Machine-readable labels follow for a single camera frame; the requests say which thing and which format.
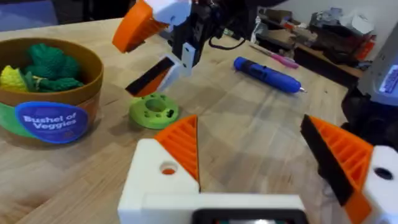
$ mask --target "blue marker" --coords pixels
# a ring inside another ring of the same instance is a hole
[[[234,67],[236,70],[257,78],[286,93],[296,93],[298,91],[307,92],[301,87],[301,83],[293,77],[275,71],[269,67],[259,65],[248,59],[238,57],[234,61]]]

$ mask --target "toy bucket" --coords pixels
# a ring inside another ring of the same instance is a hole
[[[82,137],[93,124],[103,80],[103,64],[91,50],[65,40],[21,38],[0,42],[0,69],[6,65],[23,70],[32,64],[28,48],[44,43],[72,56],[81,67],[85,85],[55,93],[28,93],[0,88],[0,129],[7,140],[40,145],[65,144]]]

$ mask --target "orange plastic part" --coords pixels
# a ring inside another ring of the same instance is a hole
[[[168,24],[155,21],[152,17],[152,8],[144,0],[138,0],[124,16],[112,43],[125,53],[167,26]]]
[[[199,182],[197,123],[198,117],[191,115],[171,124],[155,139]]]
[[[362,194],[362,189],[368,174],[373,146],[326,121],[312,116],[310,119],[354,188],[344,208],[351,222],[360,224],[372,210],[368,200]]]
[[[142,97],[150,95],[156,92],[157,87],[162,83],[164,77],[167,75],[170,69],[166,69],[164,72],[160,73],[155,79],[153,79],[148,85],[146,85],[139,93],[134,95],[135,97]]]
[[[344,209],[352,224],[361,224],[372,212],[366,197],[358,190],[354,190],[351,197],[344,205]]]

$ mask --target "green toy broccoli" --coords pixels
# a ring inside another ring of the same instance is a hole
[[[29,48],[33,65],[25,72],[32,72],[34,76],[57,80],[59,78],[76,78],[80,71],[78,62],[67,56],[62,50],[45,44],[36,44]]]
[[[24,80],[33,83],[35,91],[48,93],[83,86],[76,79],[80,71],[79,63],[61,49],[36,44],[29,48],[28,53],[33,65],[25,69]]]

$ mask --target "yellow toy vegetable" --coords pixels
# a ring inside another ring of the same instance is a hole
[[[0,76],[0,88],[3,90],[29,91],[21,71],[7,65]]]

